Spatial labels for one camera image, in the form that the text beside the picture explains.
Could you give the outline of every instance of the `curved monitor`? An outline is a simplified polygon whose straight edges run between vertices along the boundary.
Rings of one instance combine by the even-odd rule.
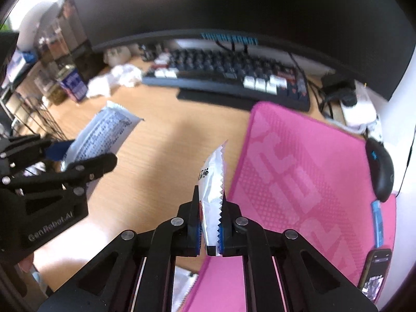
[[[94,50],[170,38],[263,45],[311,58],[390,99],[416,35],[395,0],[75,0]]]

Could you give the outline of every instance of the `computer mouse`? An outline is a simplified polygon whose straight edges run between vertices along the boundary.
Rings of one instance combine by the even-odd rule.
[[[385,202],[392,193],[394,183],[392,158],[386,148],[373,138],[367,139],[365,150],[374,193],[380,202]]]

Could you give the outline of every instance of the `pink mouse pad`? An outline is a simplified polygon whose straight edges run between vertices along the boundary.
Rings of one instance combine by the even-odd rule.
[[[374,248],[375,195],[365,141],[275,104],[252,110],[227,196],[265,229],[295,229],[358,284]],[[384,248],[393,248],[396,198],[381,204]],[[206,257],[184,312],[246,311],[241,257]]]

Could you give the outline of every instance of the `computer keyboard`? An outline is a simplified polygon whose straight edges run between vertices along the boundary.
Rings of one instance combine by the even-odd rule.
[[[242,51],[176,49],[163,53],[144,75],[143,83],[270,101],[295,110],[310,108],[299,70]]]

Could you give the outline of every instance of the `plastic wrapper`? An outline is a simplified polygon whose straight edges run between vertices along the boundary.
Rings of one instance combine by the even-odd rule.
[[[107,105],[94,116],[71,144],[61,162],[61,170],[64,171],[72,162],[105,153],[117,153],[140,121],[141,118],[133,115],[126,108],[107,101]],[[87,199],[90,198],[98,181],[93,180],[87,184]]]
[[[198,176],[202,234],[209,256],[220,255],[219,224],[224,196],[224,146],[225,143],[208,157]]]
[[[141,83],[142,71],[136,66],[126,63],[115,66],[107,74],[96,76],[88,82],[87,97],[111,96],[111,89],[116,86],[134,87]]]

